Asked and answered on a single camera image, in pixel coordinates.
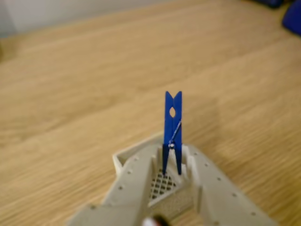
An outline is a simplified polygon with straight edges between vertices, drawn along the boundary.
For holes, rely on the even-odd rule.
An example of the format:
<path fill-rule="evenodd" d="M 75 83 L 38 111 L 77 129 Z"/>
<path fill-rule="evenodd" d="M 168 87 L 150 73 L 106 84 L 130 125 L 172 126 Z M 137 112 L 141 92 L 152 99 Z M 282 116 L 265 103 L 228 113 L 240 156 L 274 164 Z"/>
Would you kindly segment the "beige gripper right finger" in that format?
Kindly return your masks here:
<path fill-rule="evenodd" d="M 276 226 L 205 154 L 182 148 L 192 185 L 193 204 L 205 226 Z"/>

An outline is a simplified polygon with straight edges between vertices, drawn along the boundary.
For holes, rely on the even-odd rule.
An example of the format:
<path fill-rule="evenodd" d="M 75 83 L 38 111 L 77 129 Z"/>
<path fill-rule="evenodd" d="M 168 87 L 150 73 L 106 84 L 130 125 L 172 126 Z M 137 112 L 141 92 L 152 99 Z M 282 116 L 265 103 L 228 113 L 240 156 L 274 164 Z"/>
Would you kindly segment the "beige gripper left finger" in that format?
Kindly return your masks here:
<path fill-rule="evenodd" d="M 148 209 L 153 173 L 153 146 L 140 150 L 124 165 L 100 205 L 88 205 L 70 226 L 141 226 Z"/>

